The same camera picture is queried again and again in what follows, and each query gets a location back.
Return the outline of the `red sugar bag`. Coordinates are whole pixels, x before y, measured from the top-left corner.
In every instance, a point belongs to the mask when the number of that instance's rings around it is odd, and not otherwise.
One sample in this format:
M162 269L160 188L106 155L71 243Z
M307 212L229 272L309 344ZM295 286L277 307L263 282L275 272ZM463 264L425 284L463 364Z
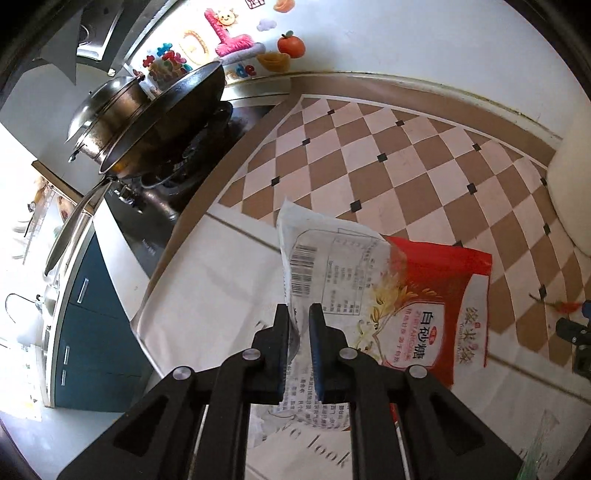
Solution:
M445 387L487 361L492 255L391 236L388 268L370 288L354 348L404 371L425 367Z

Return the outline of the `red chili pepper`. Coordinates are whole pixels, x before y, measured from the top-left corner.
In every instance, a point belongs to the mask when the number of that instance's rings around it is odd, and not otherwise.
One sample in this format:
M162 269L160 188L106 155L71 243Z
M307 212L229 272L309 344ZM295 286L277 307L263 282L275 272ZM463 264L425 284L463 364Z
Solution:
M538 298L532 294L529 295L535 302L545 306L549 306L561 315L569 316L582 308L582 302L563 302L563 301L545 301L542 298Z

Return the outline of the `black gas stove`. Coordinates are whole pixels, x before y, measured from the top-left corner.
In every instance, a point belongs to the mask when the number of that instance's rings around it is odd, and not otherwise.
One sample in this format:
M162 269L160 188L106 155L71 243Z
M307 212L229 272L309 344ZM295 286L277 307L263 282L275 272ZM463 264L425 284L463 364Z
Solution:
M110 187L106 203L142 271L151 276L191 197L272 104L222 101L187 142L161 156L155 170Z

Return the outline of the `checkered table mat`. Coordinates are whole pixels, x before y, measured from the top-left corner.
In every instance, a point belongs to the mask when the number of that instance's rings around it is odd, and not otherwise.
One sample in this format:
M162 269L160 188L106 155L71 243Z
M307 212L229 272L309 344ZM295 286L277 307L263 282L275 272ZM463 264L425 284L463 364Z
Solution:
M160 373L211 368L287 304L287 392L253 411L249 472L347 479L349 410L315 397L308 307L390 367L427 367L542 479L590 430L590 256L553 203L554 148L461 100L298 78L182 213L132 322Z

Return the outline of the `black wok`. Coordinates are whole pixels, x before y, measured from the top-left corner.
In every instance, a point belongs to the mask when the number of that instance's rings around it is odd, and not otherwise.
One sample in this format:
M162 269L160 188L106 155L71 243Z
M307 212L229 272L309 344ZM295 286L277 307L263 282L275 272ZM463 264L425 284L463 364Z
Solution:
M211 118L225 87L221 62L201 66L173 84L138 113L107 147L100 164L100 181L76 203L48 255L44 273L60 261L85 206L103 187L140 177L169 157L165 153L197 134Z

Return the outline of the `steel pot with lid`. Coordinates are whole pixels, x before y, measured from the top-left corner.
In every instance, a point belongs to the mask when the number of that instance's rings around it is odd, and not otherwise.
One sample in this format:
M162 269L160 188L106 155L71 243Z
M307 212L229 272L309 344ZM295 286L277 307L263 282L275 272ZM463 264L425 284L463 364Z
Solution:
M79 134L69 163L80 153L100 162L116 135L150 102L140 85L144 79L142 73L115 77L89 93L75 110L68 128L67 142Z

